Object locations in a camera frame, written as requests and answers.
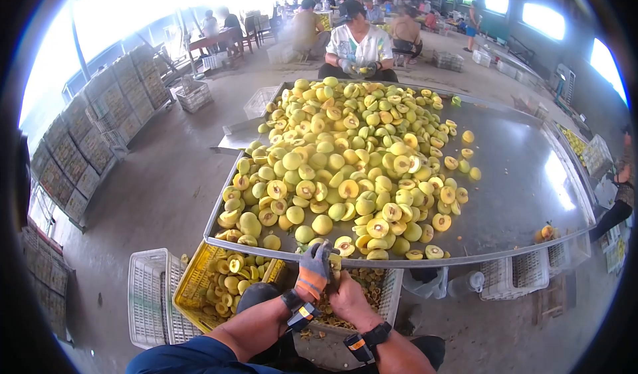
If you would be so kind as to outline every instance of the person's knee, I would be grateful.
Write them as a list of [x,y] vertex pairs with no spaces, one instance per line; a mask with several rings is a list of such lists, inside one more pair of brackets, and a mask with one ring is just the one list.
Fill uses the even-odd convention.
[[273,284],[255,283],[244,291],[242,298],[237,304],[237,313],[240,313],[251,306],[269,301],[279,296],[279,290]]
[[383,70],[383,80],[386,82],[398,82],[399,78],[394,70]]

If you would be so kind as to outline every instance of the wall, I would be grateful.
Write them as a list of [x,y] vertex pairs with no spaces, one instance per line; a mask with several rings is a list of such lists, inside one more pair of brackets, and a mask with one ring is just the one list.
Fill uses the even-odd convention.
[[[549,38],[536,29],[522,23],[522,7],[525,3],[548,6],[565,18],[565,37],[562,41]],[[572,108],[586,116],[586,124],[592,134],[600,134],[607,141],[613,156],[622,152],[620,126],[629,122],[629,111],[611,84],[589,64],[593,40],[600,38],[595,20],[574,12],[571,0],[509,0],[505,16],[483,11],[484,19],[500,21],[509,27],[510,35],[527,48],[535,51],[530,63],[541,77],[549,79],[559,63],[567,65],[576,74]],[[443,3],[443,10],[451,10],[450,3]],[[468,8],[457,3],[456,10],[467,12]]]

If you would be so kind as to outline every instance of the worker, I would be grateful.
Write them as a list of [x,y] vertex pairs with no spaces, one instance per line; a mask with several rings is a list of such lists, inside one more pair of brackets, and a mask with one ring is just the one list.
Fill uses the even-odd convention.
[[311,58],[323,57],[330,32],[324,30],[313,0],[301,1],[301,11],[292,19],[292,34],[294,50],[310,51]]
[[227,7],[220,7],[219,15],[225,19],[224,28],[240,27],[239,19],[235,14],[231,14]]
[[423,50],[421,27],[414,21],[416,17],[417,10],[414,7],[405,6],[401,9],[401,16],[396,17],[390,24],[390,35],[395,49],[401,53],[411,52],[408,64],[416,64],[416,58]]
[[[235,14],[231,14],[227,7],[224,7],[224,6],[220,7],[218,10],[218,13],[220,17],[224,19],[225,30],[227,30],[228,28],[240,28],[239,20],[237,19],[237,16]],[[232,46],[230,46],[230,52],[232,52],[233,54],[238,54],[239,51],[235,47],[234,45],[235,43],[241,43],[241,40],[239,41],[235,39],[232,40]],[[229,47],[225,41],[219,42],[217,44],[221,51],[226,51]]]
[[[328,283],[328,256],[332,243],[314,244],[299,261],[299,276],[292,290],[279,295],[275,286],[255,283],[244,291],[237,315],[179,345],[148,349],[128,364],[127,374],[163,373],[331,373],[298,356],[287,320],[292,309],[303,303],[316,304]],[[426,373],[438,370],[445,355],[442,338],[425,336],[408,341],[388,329],[366,301],[361,285],[347,271],[341,272],[338,289],[329,292],[332,311],[366,334],[374,330],[378,339],[375,365],[358,373]]]
[[381,9],[379,9],[379,6],[375,6],[372,3],[372,0],[364,0],[363,4],[366,7],[366,19],[369,22],[373,23],[375,21],[383,21],[383,13],[381,12]]
[[430,12],[427,13],[425,24],[429,29],[433,31],[436,30],[436,15],[434,10],[430,10]]
[[319,68],[319,78],[338,79],[364,77],[378,81],[398,82],[392,70],[394,59],[390,37],[386,31],[366,21],[366,10],[356,0],[347,0],[339,7],[345,24],[332,30],[326,47],[325,64]]
[[472,47],[474,46],[474,36],[476,36],[477,31],[480,26],[481,16],[479,14],[479,10],[477,8],[478,3],[476,0],[472,0],[470,3],[470,21],[465,28],[465,33],[468,36],[468,46],[464,47],[463,50],[472,52]]
[[211,38],[219,34],[219,24],[217,19],[212,16],[212,10],[206,10],[204,13],[204,19],[202,22],[203,35],[207,38]]
[[623,158],[618,165],[618,171],[613,176],[613,181],[618,186],[616,202],[607,211],[598,225],[589,232],[589,240],[595,242],[612,227],[631,216],[634,211],[634,145],[632,144],[632,131],[629,125],[623,128],[624,147]]

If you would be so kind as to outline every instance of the stainless steel table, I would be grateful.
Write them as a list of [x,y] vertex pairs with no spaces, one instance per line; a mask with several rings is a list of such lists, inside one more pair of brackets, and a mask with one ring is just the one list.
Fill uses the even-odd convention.
[[[403,86],[417,91],[423,88]],[[275,96],[281,95],[283,88],[291,87],[292,83],[282,84]],[[433,91],[440,95],[448,94],[447,91]],[[591,188],[583,185],[578,158],[567,140],[560,138],[562,133],[554,124],[542,123],[538,118],[501,104],[470,96],[460,97],[463,100],[461,107],[452,107],[450,100],[444,99],[443,110],[437,112],[442,119],[450,119],[458,124],[459,135],[450,138],[450,143],[442,151],[444,156],[457,157],[461,148],[472,148],[474,157],[470,162],[482,171],[482,179],[473,181],[459,171],[449,171],[444,167],[441,170],[445,176],[456,179],[459,187],[467,188],[470,196],[470,201],[461,207],[461,215],[452,217],[450,229],[443,233],[435,232],[430,242],[450,251],[452,257],[445,260],[405,260],[395,257],[393,260],[390,254],[390,260],[361,260],[357,259],[360,255],[356,252],[343,264],[353,267],[429,267],[483,262],[546,248],[581,235],[595,225],[591,208],[595,200]],[[247,147],[253,140],[267,144],[267,134],[257,132],[258,125],[263,122],[263,118],[255,118],[225,127],[226,136],[219,146]],[[473,143],[468,144],[461,139],[465,130],[474,132]],[[237,159],[242,154],[238,151]],[[231,183],[234,168],[229,168],[229,173],[228,184]],[[282,240],[280,251],[215,239],[214,235],[219,230],[216,219],[223,210],[222,205],[220,196],[205,229],[204,237],[208,242],[246,253],[299,260],[299,255],[294,253],[297,248],[294,238],[276,225],[264,228],[262,237],[273,230]],[[310,225],[314,217],[308,211],[303,224]],[[558,227],[563,236],[535,244],[533,236],[546,222]],[[352,237],[354,232],[351,227],[352,222],[336,222],[329,237]]]

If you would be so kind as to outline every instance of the table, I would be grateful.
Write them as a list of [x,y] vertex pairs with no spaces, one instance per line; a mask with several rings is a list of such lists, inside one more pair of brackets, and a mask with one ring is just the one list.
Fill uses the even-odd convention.
[[212,45],[220,43],[220,42],[230,42],[230,44],[234,44],[232,39],[233,37],[237,38],[237,30],[239,30],[239,32],[241,32],[240,28],[227,28],[221,32],[219,32],[218,35],[215,35],[213,37],[209,37],[209,38],[199,38],[196,41],[193,41],[190,43],[190,51],[193,50],[197,50],[197,49],[203,49],[205,47],[212,47]]
[[235,64],[235,60],[240,56],[244,57],[244,44],[242,43],[242,39],[244,34],[242,33],[241,28],[233,27],[226,28],[221,30],[218,35],[209,38],[199,38],[196,41],[193,41],[189,45],[190,51],[199,49],[202,54],[203,51],[201,49],[205,47],[212,47],[217,43],[227,43],[227,46],[235,46],[238,49],[239,54],[228,55],[228,59],[230,60],[230,66],[232,67]]
[[[283,83],[291,88],[293,83]],[[419,90],[422,86],[403,85]],[[446,95],[444,90],[436,90]],[[461,107],[450,107],[443,100],[444,115],[459,124],[459,131],[470,129],[476,136],[475,155],[472,164],[483,172],[483,179],[470,184],[464,176],[455,174],[459,185],[470,191],[470,202],[463,206],[463,213],[455,218],[452,228],[436,233],[432,244],[450,251],[449,266],[471,264],[511,257],[547,248],[585,234],[594,227],[592,211],[594,197],[579,177],[580,162],[574,162],[567,149],[571,147],[562,133],[551,123],[516,111],[511,107],[485,102],[460,95]],[[247,147],[251,141],[268,143],[267,134],[257,132],[264,118],[253,118],[243,123],[224,127],[225,137],[219,147],[227,151]],[[447,151],[460,150],[465,145],[456,137],[450,140]],[[232,182],[231,170],[228,182]],[[204,232],[207,242],[246,253],[254,253],[252,247],[214,239],[216,217],[220,202],[216,204]],[[546,221],[561,229],[563,237],[542,244],[535,244],[533,236]],[[336,222],[331,237],[352,236],[350,224]],[[280,251],[260,250],[272,258],[299,260],[292,253],[294,239],[277,227],[272,230],[281,237]],[[352,267],[437,267],[436,260],[357,260],[357,253],[347,259]]]

